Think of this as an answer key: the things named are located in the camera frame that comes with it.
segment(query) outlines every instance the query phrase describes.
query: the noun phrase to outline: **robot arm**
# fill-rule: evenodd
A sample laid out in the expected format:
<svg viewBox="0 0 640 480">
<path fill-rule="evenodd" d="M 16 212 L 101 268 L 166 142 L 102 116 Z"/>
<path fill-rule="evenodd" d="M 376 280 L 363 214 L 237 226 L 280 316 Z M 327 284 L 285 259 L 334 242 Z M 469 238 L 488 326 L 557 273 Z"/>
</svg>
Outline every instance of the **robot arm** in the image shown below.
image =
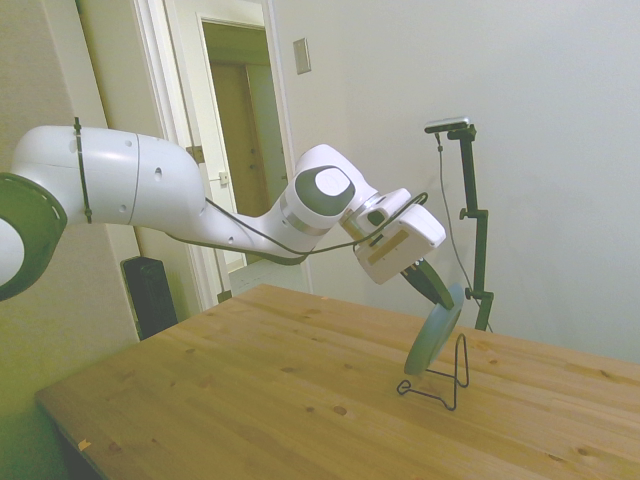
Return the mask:
<svg viewBox="0 0 640 480">
<path fill-rule="evenodd" d="M 182 148 L 115 130 L 38 127 L 0 174 L 0 301 L 44 272 L 67 224 L 143 226 L 187 243 L 297 264 L 337 223 L 360 242 L 355 253 L 377 283 L 403 271 L 445 238 L 444 228 L 405 189 L 387 195 L 327 145 L 307 151 L 271 210 L 226 214 L 205 198 L 200 172 Z"/>
</svg>

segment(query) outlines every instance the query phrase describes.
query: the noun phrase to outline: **wall switch plate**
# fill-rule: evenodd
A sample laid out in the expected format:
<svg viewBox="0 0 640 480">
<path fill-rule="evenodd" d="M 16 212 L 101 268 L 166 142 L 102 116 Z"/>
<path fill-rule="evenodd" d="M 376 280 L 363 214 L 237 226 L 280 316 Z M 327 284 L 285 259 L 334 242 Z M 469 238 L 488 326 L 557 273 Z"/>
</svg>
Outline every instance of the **wall switch plate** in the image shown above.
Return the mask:
<svg viewBox="0 0 640 480">
<path fill-rule="evenodd" d="M 309 60 L 309 47 L 307 39 L 301 38 L 293 42 L 293 53 L 296 57 L 296 70 L 298 75 L 311 71 L 311 61 Z"/>
</svg>

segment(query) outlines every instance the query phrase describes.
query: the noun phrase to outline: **black speaker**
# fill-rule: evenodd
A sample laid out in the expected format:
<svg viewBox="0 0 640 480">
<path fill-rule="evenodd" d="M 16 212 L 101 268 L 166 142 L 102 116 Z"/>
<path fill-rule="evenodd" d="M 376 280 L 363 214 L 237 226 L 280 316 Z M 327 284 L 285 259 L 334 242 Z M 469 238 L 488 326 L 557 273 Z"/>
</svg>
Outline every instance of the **black speaker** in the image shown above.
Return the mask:
<svg viewBox="0 0 640 480">
<path fill-rule="evenodd" d="M 162 262 L 134 257 L 122 262 L 122 269 L 138 317 L 140 340 L 176 325 L 178 318 Z"/>
</svg>

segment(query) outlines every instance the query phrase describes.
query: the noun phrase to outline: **wooden table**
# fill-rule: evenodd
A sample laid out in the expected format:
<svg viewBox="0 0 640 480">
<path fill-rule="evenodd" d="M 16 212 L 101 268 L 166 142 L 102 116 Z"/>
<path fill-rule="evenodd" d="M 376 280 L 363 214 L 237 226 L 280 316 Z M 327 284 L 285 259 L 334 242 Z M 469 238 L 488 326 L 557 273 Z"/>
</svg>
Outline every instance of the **wooden table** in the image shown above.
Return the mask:
<svg viewBox="0 0 640 480">
<path fill-rule="evenodd" d="M 108 479 L 640 479 L 640 365 L 458 328 L 449 412 L 396 392 L 423 321 L 263 285 L 37 397 Z"/>
</svg>

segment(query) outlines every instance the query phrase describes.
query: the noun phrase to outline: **black wire stand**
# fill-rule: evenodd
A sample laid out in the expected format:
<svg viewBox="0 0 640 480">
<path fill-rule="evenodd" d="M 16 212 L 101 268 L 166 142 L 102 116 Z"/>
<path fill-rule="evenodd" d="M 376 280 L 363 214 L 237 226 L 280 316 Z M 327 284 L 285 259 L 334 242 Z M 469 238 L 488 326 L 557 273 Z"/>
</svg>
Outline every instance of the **black wire stand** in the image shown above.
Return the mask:
<svg viewBox="0 0 640 480">
<path fill-rule="evenodd" d="M 465 370 L 465 375 L 467 379 L 464 384 L 461 383 L 460 380 L 458 379 L 458 356 L 459 356 L 458 353 L 460 350 L 459 348 L 460 342 L 462 342 L 463 351 L 464 351 L 464 370 Z M 458 386 L 460 386 L 460 388 L 467 388 L 469 386 L 469 358 L 467 356 L 467 337 L 465 337 L 464 334 L 461 333 L 460 335 L 458 335 L 458 338 L 456 340 L 455 368 L 454 368 L 453 375 L 449 375 L 448 373 L 437 372 L 435 370 L 430 370 L 428 368 L 425 370 L 425 372 L 435 373 L 436 375 L 442 375 L 443 377 L 453 378 L 453 405 L 449 405 L 442 397 L 439 397 L 437 395 L 432 395 L 426 392 L 421 392 L 420 390 L 415 390 L 411 388 L 411 382 L 407 379 L 401 381 L 398 384 L 398 386 L 396 387 L 396 391 L 400 395 L 406 395 L 408 392 L 413 392 L 413 393 L 417 393 L 418 395 L 423 395 L 425 397 L 435 398 L 436 400 L 440 400 L 447 410 L 449 410 L 450 412 L 453 412 L 458 406 Z"/>
</svg>

